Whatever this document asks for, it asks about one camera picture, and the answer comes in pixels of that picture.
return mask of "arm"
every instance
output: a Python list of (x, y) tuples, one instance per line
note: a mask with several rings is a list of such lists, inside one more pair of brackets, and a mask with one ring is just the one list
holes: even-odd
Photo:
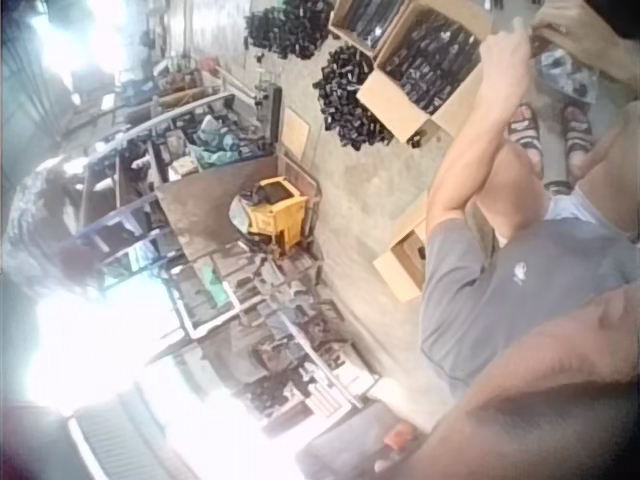
[(514, 21), (514, 28), (513, 33), (489, 37), (480, 47), (482, 85), (431, 187), (427, 236), (444, 220), (464, 219), (464, 209), (489, 178), (504, 128), (529, 87), (529, 37), (521, 19)]

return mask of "hand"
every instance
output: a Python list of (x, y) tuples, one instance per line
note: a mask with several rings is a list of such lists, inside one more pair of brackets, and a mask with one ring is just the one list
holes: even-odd
[(521, 18), (513, 32), (491, 35), (480, 46), (483, 80), (478, 100), (484, 108), (508, 120), (531, 83), (531, 42)]

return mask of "red object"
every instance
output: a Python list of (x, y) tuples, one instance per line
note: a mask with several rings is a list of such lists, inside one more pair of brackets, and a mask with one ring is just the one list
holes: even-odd
[(403, 450), (416, 436), (416, 427), (407, 422), (396, 425), (384, 438), (384, 443), (396, 452)]

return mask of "foot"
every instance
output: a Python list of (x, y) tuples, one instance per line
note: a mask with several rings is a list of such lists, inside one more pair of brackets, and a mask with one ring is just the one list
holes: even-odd
[(520, 145), (531, 160), (535, 176), (542, 179), (544, 163), (542, 161), (542, 144), (540, 143), (540, 127), (538, 118), (528, 104), (522, 104), (509, 122), (509, 138)]
[(566, 105), (562, 110), (562, 129), (569, 181), (575, 184), (585, 176), (587, 156), (593, 149), (593, 131), (587, 112), (578, 106)]

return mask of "pile of black fittings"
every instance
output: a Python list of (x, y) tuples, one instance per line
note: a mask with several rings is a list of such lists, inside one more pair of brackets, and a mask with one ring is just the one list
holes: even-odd
[(432, 115), (480, 61), (480, 42), (462, 25), (428, 10), (384, 66), (409, 99)]
[(404, 0), (355, 0), (345, 17), (344, 28), (375, 49), (403, 3)]
[(268, 50), (282, 59), (294, 55), (312, 58), (329, 35), (333, 4), (329, 0), (284, 0), (282, 7), (270, 7), (246, 17), (249, 45)]
[(393, 135), (356, 98), (360, 86), (373, 71), (373, 62), (353, 46), (343, 46), (329, 54), (322, 68), (322, 79), (313, 84), (318, 90), (325, 130), (335, 130), (343, 147), (359, 152), (363, 145), (384, 142)]

